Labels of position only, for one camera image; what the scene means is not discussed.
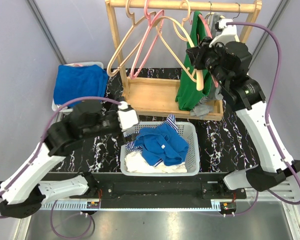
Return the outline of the grey plastic laundry basket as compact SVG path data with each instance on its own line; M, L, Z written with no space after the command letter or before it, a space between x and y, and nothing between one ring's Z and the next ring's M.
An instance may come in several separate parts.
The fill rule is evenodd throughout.
M120 170L126 176L134 177L190 177L195 176L200 170L200 153L198 137L195 126L187 121L177 121L178 134L188 143L188 151L185 158L185 173L140 173L128 172L125 157L131 152L128 150L127 145L122 145L120 148Z

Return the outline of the blue white striped tank top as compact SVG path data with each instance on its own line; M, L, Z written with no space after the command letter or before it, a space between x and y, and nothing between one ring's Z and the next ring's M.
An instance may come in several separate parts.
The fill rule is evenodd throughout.
M166 118L166 120L163 123L170 126L177 134L179 133L179 130L178 130L178 127L177 127L177 124L176 124L175 115L169 114L168 117ZM141 146L136 146L136 141L135 140L133 140L132 142L127 143L125 148L128 151L131 151L131 152L136 152L136 151L142 152L142 150L143 150Z

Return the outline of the cream hanger with grey top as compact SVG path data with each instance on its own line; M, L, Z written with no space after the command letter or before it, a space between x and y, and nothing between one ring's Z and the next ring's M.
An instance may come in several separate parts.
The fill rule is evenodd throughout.
M210 3L210 12L204 17L204 19L206 20L208 25L210 25L212 23L214 15L217 16L217 20L225 18L224 15L221 15L217 12L212 12L212 3L211 2L209 2L209 3ZM238 2L236 4L238 5L238 14L235 17L233 17L233 19L238 18L239 15L241 14L241 4Z

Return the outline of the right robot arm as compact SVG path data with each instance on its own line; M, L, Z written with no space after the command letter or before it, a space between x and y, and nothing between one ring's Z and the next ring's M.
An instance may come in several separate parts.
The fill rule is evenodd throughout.
M248 47L237 41L218 42L210 46L207 37L186 53L197 70L207 70L221 87L221 94L232 111L244 124L259 157L255 167L233 171L217 185L218 195L229 198L235 190L253 188L263 192L300 172L300 160L287 152L269 117L266 117L266 97L259 83L247 74L252 55Z

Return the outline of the wooden clothes rack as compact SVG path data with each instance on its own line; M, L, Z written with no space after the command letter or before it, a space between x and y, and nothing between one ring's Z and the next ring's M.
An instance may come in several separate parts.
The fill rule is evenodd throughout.
M144 16L144 0L130 0L130 11L135 13L136 20ZM164 16L176 19L179 23L187 16L187 8L184 5L180 8L181 1L176 0L154 0L149 1L148 11L158 12L164 10ZM191 12L211 11L208 2L191 2ZM107 16L114 47L122 41L119 36L119 29L116 18L116 8L125 8L125 0L105 1ZM262 1L256 0L251 4L241 4L241 13L247 14L246 22L255 23L262 8ZM212 11L223 13L238 13L239 6L236 3L212 4ZM121 50L120 59L125 59ZM117 73L120 74L123 85L122 95L135 111L142 116L166 117L174 114L178 118L191 119L189 111L179 110L175 97L177 96L180 82L176 79L145 78L137 76L131 79L126 74L125 66Z

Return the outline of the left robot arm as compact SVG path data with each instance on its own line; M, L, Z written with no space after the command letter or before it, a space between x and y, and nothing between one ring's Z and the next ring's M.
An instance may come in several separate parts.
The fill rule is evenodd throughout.
M0 181L0 219L27 218L46 203L96 198L101 193L98 181L88 172L53 183L42 179L86 139L110 134L119 146L133 141L124 133L139 124L138 114L125 101L93 96L67 101L58 111L71 104L75 104L72 112L56 123L49 120L31 156L10 178Z

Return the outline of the green tank top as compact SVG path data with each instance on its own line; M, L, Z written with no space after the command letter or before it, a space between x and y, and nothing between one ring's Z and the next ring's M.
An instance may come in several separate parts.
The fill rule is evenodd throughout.
M200 15L202 15L200 11L193 13L192 27L189 34L195 47L206 37L205 26ZM207 70L203 70L202 74L204 77L204 88L202 91L198 91L196 83L191 80L184 70L181 71L180 86L175 98L175 101L178 102L179 110L192 110L203 97L210 93L212 77Z

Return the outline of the pink hanger with green top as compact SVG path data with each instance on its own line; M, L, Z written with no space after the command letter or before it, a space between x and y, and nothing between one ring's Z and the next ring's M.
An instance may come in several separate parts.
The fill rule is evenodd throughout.
M203 17L203 15L201 13L198 15L198 17L200 18L200 20L204 26L204 31L205 31L206 36L212 38L211 30L210 30L210 27L209 27L207 21L205 20L205 18ZM212 81L214 83L214 86L217 88L219 86L218 82L214 78L212 78Z

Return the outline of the grey tank top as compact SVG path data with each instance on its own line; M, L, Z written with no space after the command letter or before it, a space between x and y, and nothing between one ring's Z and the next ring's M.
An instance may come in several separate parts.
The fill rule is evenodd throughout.
M206 36L205 33L205 27L203 23L201 22L199 15L197 16L197 42L200 43L202 39L204 39ZM212 35L212 39L216 36L216 30L214 26L210 28L210 32ZM195 107L190 111L191 116L197 116L199 119L203 119L208 113L213 112L213 107L211 105L208 105L207 103L210 101L220 101L223 99L223 96L221 94L221 86L218 85L216 88L211 74L207 70L202 71L204 76L204 89L202 90L203 97L201 100L195 105Z

